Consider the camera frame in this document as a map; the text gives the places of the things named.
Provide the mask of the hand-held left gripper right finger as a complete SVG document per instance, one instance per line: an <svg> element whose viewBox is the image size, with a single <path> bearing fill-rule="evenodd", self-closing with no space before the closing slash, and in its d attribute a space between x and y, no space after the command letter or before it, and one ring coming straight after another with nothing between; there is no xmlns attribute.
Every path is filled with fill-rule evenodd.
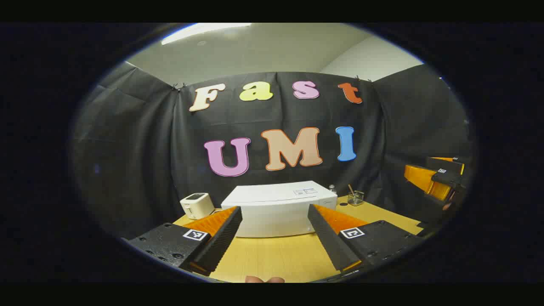
<svg viewBox="0 0 544 306"><path fill-rule="evenodd" d="M309 205L308 219L340 272L388 264L423 242L423 238L388 221L368 223L317 204Z"/></svg>

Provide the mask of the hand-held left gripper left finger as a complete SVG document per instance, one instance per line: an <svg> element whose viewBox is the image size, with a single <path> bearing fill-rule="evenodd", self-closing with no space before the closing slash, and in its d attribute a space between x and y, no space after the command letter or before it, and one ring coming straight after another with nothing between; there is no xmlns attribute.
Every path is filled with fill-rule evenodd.
<svg viewBox="0 0 544 306"><path fill-rule="evenodd" d="M165 223L128 243L169 265L204 276L214 272L243 220L231 207L186 225Z"/></svg>

